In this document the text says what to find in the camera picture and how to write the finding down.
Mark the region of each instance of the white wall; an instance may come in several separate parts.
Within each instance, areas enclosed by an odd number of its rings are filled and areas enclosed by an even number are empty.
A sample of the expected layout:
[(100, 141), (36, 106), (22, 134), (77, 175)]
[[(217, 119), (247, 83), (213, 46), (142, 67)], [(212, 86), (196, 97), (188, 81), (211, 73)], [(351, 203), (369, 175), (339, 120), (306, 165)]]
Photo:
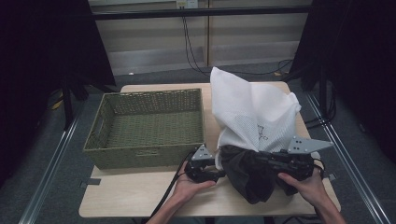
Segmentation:
[[(106, 1), (107, 6), (96, 6)], [(91, 0), (92, 12), (174, 9), (176, 1), (109, 5)], [(200, 0), (199, 7), (270, 7), (310, 5), (311, 0)], [(194, 50), (202, 52), (204, 64), (260, 63), (292, 58), (304, 28), (306, 14), (244, 15), (187, 18)], [(108, 53), (156, 50), (185, 51), (181, 18), (98, 21)]]

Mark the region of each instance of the wicker basket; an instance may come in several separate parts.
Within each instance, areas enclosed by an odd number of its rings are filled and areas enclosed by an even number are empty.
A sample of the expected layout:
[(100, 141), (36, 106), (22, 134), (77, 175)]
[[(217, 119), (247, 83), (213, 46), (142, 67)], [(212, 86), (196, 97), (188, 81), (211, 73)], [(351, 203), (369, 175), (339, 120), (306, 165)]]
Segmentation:
[(177, 165), (204, 131), (200, 89), (107, 93), (83, 152), (99, 169)]

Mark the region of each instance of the black cable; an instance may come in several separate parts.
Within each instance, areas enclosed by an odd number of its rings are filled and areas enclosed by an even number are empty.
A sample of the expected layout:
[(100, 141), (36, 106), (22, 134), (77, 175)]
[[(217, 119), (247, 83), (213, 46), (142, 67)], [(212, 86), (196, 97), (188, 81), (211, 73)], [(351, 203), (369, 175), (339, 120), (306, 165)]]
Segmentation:
[[(210, 73), (209, 72), (203, 72), (201, 70), (201, 68), (198, 66), (197, 62), (195, 61), (195, 56), (194, 53), (192, 52), (192, 47), (191, 47), (191, 42), (190, 42), (190, 35), (189, 35), (189, 27), (187, 26), (187, 21), (185, 17), (182, 17), (183, 20), (183, 28), (184, 28), (184, 42), (185, 42), (185, 46), (186, 46), (186, 56), (187, 56), (187, 61), (189, 62), (190, 67), (192, 68), (192, 70), (199, 72), (201, 74), (203, 74), (206, 77), (210, 77)], [(195, 67), (192, 66), (191, 62), (190, 62), (190, 57), (189, 57), (189, 51), (188, 51), (188, 45), (190, 46), (190, 52), (191, 52), (191, 56), (194, 60), (195, 63)]]
[(154, 211), (152, 212), (150, 218), (152, 218), (157, 212), (158, 210), (160, 210), (161, 206), (163, 206), (163, 203), (165, 202), (165, 200), (168, 198), (169, 193), (172, 190), (172, 187), (175, 185), (176, 181), (178, 180), (178, 178), (181, 176), (178, 174), (178, 172), (180, 171), (181, 167), (183, 166), (184, 161), (190, 156), (190, 154), (195, 153), (195, 151), (191, 151), (189, 152), (189, 154), (187, 154), (187, 156), (181, 161), (180, 165), (178, 166), (176, 173), (171, 181), (171, 184), (169, 185), (168, 189), (166, 190), (165, 194), (163, 195), (163, 197), (161, 198), (160, 202), (158, 203), (157, 207), (155, 207)]
[(288, 61), (288, 62), (285, 63), (284, 65), (282, 65), (281, 67), (278, 67), (276, 70), (270, 71), (270, 72), (266, 72), (266, 73), (249, 73), (249, 72), (237, 72), (237, 71), (228, 71), (228, 72), (229, 72), (229, 73), (239, 73), (239, 74), (253, 75), (253, 76), (270, 75), (270, 74), (273, 74), (273, 73), (275, 73), (275, 72), (278, 72), (278, 71), (280, 71), (282, 68), (288, 66), (288, 64), (291, 63), (293, 60), (292, 60), (292, 59), (282, 60), (282, 61), (278, 62), (278, 64), (279, 64), (279, 63), (282, 63), (282, 62), (285, 62), (285, 61)]
[[(190, 65), (190, 68), (192, 70), (196, 71), (196, 72), (199, 72), (199, 73), (203, 74), (206, 77), (210, 77), (210, 72), (203, 71), (198, 66), (198, 64), (197, 64), (197, 62), (195, 60), (195, 56), (194, 56), (194, 53), (192, 52), (192, 47), (191, 47), (191, 42), (190, 42), (189, 27), (187, 26), (187, 20), (186, 20), (185, 17), (182, 17), (182, 20), (183, 20), (183, 28), (184, 28), (185, 50), (186, 50), (187, 61), (188, 61), (189, 65)], [(191, 56), (192, 56), (193, 62), (194, 62), (196, 67), (192, 66), (192, 64), (191, 64), (190, 57), (189, 57), (188, 46), (190, 46)], [(276, 70), (270, 71), (270, 72), (265, 72), (265, 73), (249, 73), (249, 72), (239, 72), (239, 71), (227, 71), (227, 72), (245, 74), (245, 75), (253, 75), (253, 76), (269, 75), (269, 74), (273, 74), (275, 72), (281, 71), (282, 68), (286, 67), (292, 61), (293, 61), (293, 59), (282, 60), (282, 61), (277, 63), (277, 69)]]

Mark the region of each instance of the black cloth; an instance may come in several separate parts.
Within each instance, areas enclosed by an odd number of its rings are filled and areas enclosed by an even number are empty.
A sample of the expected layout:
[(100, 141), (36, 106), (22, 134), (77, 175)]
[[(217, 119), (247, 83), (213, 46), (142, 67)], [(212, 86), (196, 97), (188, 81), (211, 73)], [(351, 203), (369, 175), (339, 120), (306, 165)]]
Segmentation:
[(266, 202), (274, 191), (275, 176), (262, 154), (241, 147), (224, 146), (221, 164), (233, 187), (249, 203)]

